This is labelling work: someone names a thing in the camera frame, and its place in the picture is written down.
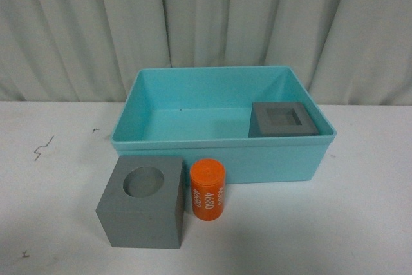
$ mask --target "gray cube with circular hole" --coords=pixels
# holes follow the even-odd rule
[[[96,213],[112,247],[180,248],[183,158],[120,156]]]

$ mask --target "circular hole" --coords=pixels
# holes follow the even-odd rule
[[[129,196],[143,198],[156,193],[164,182],[161,170],[155,167],[139,167],[130,172],[123,182],[123,190]]]

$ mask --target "printed number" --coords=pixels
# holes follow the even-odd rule
[[[193,201],[195,206],[201,207],[200,193],[196,189],[193,190]]]
[[[225,194],[225,192],[224,192],[223,187],[220,187],[219,193],[218,193],[218,205],[223,203],[224,194]]]
[[[205,208],[206,209],[213,209],[214,207],[214,197],[212,193],[205,194]]]

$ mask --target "square hole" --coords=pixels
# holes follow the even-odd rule
[[[269,121],[273,126],[301,126],[302,122],[295,109],[267,109]]]

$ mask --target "gray block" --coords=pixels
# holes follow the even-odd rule
[[[96,208],[113,247],[180,248],[183,159],[121,156]]]
[[[253,102],[249,137],[318,135],[319,132],[300,102]]]

